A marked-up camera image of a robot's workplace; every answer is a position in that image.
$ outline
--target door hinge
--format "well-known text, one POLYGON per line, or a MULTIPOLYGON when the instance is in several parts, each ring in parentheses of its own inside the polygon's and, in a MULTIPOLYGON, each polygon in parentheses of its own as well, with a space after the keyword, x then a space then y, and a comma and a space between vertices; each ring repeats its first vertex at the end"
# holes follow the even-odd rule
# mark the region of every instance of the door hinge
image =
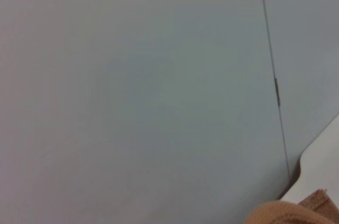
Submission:
POLYGON ((280 95, 279 95, 279 87, 278 87, 278 79, 276 77, 274 78, 274 83, 275 83, 276 98, 278 99, 278 106, 281 106, 280 95))

